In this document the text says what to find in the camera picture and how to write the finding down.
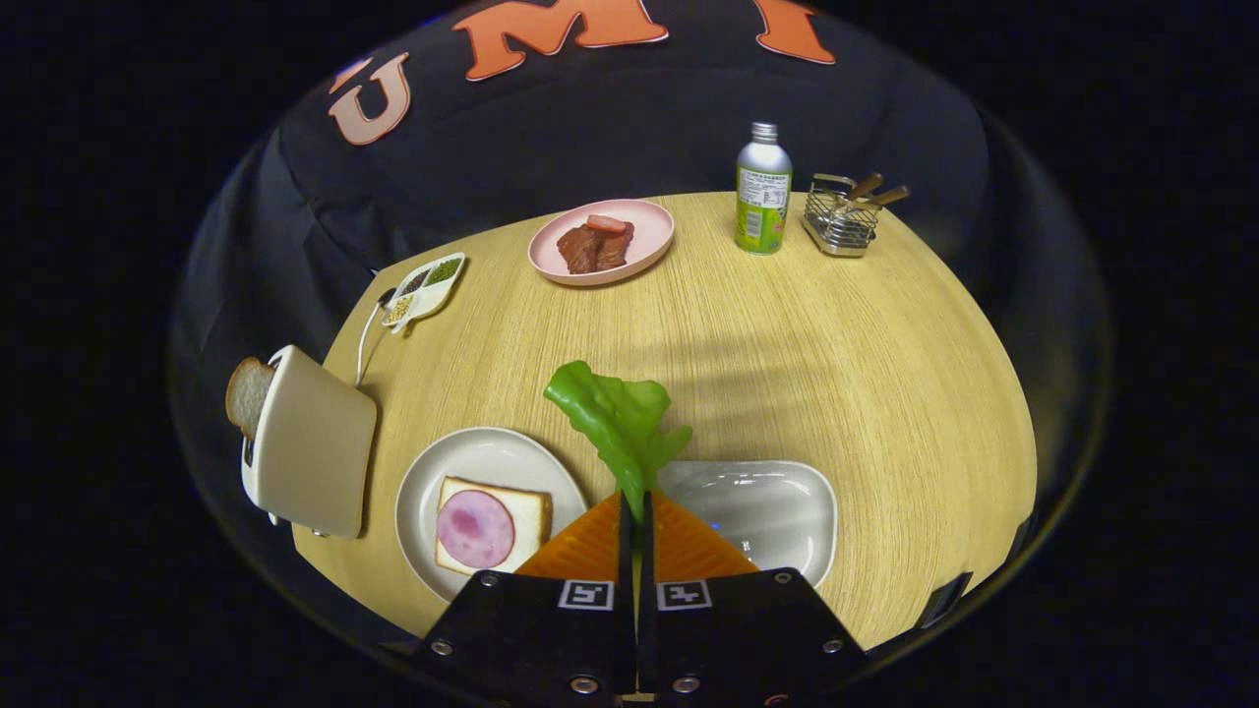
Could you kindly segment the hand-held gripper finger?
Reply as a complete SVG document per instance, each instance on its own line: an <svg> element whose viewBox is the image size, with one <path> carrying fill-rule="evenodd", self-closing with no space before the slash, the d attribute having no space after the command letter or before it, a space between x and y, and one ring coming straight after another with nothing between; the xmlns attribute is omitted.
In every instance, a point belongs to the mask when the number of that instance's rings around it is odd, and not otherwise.
<svg viewBox="0 0 1259 708"><path fill-rule="evenodd" d="M799 569L657 580L657 506L645 498L637 610L637 682L657 707L807 707L867 669Z"/></svg>
<svg viewBox="0 0 1259 708"><path fill-rule="evenodd" d="M616 704L635 692L633 522L616 494L517 573L481 569L412 655L475 704Z"/></svg>

